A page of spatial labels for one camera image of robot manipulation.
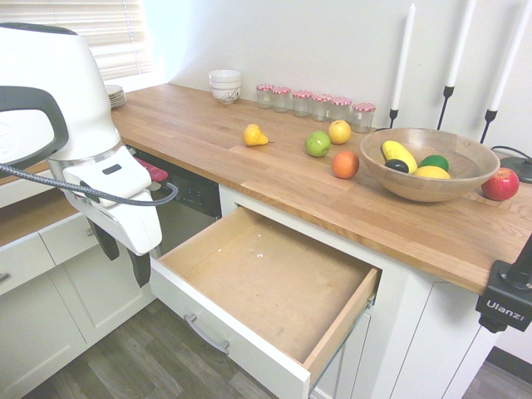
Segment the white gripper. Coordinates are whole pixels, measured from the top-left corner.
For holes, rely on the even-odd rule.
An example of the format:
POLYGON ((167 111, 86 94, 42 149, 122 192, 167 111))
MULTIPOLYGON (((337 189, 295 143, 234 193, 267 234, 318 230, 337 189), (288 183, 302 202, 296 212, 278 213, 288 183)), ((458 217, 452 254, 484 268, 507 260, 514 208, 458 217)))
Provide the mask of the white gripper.
MULTIPOLYGON (((62 171, 66 182, 86 184, 124 199, 150 201, 149 172, 122 146, 110 157, 92 164, 72 165, 62 171)), ((140 288, 150 281, 150 254, 162 240, 157 211, 153 206, 118 204, 114 200, 87 198, 67 191, 69 202, 94 224, 96 239, 110 261, 120 256, 116 240, 124 244, 140 288)))

